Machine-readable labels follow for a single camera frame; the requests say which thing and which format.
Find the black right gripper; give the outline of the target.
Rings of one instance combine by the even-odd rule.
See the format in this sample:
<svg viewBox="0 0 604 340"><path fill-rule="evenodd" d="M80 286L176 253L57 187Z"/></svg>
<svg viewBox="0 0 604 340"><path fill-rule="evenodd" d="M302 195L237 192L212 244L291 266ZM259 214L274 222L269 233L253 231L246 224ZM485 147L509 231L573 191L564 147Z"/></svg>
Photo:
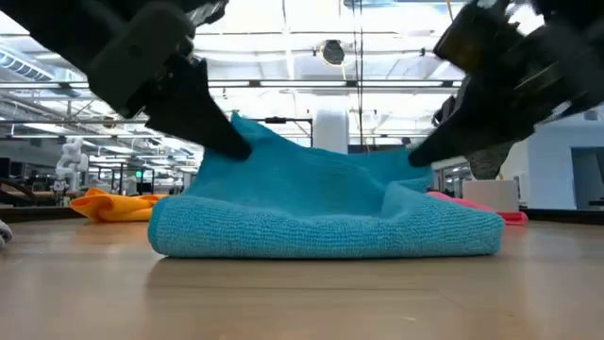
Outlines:
<svg viewBox="0 0 604 340"><path fill-rule="evenodd" d="M434 52L465 77L432 115L433 132L409 155L414 167L519 142L547 120L603 102L603 2L532 1L544 20L530 33L508 2L464 5Z"/></svg>

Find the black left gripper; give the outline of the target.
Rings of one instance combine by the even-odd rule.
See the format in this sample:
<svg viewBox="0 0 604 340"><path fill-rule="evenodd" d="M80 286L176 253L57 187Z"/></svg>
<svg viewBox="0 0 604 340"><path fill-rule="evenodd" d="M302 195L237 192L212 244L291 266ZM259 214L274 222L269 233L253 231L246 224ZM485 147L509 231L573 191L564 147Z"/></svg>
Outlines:
<svg viewBox="0 0 604 340"><path fill-rule="evenodd" d="M187 59L196 28L220 20L226 6L226 1L89 1L87 12L109 33L87 64L91 90L126 118L145 106L148 128L247 159L250 145L210 95L207 62ZM156 81L148 100L147 87Z"/></svg>

